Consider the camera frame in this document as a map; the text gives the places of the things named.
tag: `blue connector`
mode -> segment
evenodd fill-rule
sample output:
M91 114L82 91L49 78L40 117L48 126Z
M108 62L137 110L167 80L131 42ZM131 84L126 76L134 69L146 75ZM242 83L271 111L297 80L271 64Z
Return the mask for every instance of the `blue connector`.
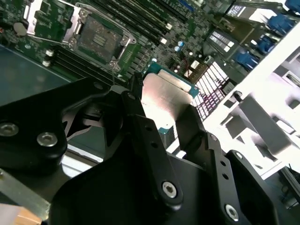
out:
M248 71L251 71L258 64L259 59L252 55L250 52L238 52L235 54L235 61Z
M285 6L293 12L300 13L300 1L299 0L286 0Z
M263 36L257 42L256 48L264 54L268 54L275 47L275 42L268 36Z
M290 20L283 14L272 16L268 21L268 26L272 31L285 36L296 24L294 20Z

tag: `capacitor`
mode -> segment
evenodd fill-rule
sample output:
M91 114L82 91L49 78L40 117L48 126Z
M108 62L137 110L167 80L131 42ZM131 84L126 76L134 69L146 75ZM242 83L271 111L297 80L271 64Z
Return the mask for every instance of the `capacitor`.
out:
M182 47L183 45L184 45L183 41L179 41L179 42L178 42L178 46L179 46L179 47Z
M54 55L54 51L52 49L47 49L46 50L46 55L52 57Z
M51 65L51 62L50 62L50 61L44 60L44 61L42 62L42 64L43 64L45 67L49 67L49 66Z
M175 52L179 52L179 51L180 51L180 47L175 46L175 47L174 47L174 50L175 50Z
M19 36L27 35L27 29L22 22L15 22L13 27L14 27L14 31L17 33L17 35L19 35Z

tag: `screw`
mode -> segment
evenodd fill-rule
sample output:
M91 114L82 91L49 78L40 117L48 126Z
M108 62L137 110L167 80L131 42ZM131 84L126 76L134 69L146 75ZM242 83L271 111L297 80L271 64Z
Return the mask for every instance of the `screw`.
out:
M238 212L235 210L234 207L232 207L231 205L226 205L225 206L225 210L227 215L235 222L238 222L239 220L239 215Z
M37 142L41 146L52 147L57 143L57 137L54 133L44 132L37 136Z
M11 137L19 132L17 125L13 123L1 123L0 124L0 136Z
M240 154L239 152L237 152L236 155L237 155L240 159L243 159L242 154Z
M176 187L168 181L163 183L163 191L169 198L175 198L177 195Z
M103 89L102 85L99 84L98 82L94 82L94 86L95 86L96 88L100 89L100 90Z
M129 96L132 100L135 100L135 97L134 97L131 93L128 93L128 96Z
M217 137L216 136L214 136L214 135L210 135L211 136L211 138L214 140L214 141L217 141L218 139L217 139Z
M116 65L116 62L114 62L114 61L111 61L110 63L109 63L109 66L110 67L114 67Z

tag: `motherboard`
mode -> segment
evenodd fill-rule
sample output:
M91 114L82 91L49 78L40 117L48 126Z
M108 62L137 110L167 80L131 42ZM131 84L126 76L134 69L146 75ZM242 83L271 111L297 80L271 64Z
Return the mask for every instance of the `motherboard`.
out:
M188 78L218 0L0 0L0 43L70 80L124 85L155 62Z

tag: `black metal bracket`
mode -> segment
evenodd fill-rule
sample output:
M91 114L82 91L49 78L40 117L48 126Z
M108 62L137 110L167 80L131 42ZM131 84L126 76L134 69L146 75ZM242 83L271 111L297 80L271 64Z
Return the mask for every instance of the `black metal bracket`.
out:
M230 161L223 156L219 140L205 131L196 108L189 105L176 121L176 127L180 149L187 153L185 159L201 166L209 177L213 188L212 207L219 222L233 220L236 224L250 224L240 209Z
M37 191L51 202L49 225L95 224L99 215L103 224L293 225L250 163L225 154L191 105L176 121L185 160L166 153L139 94L91 79L2 106L0 115L0 187L9 173ZM67 140L91 126L105 128L112 151L68 180L58 173Z

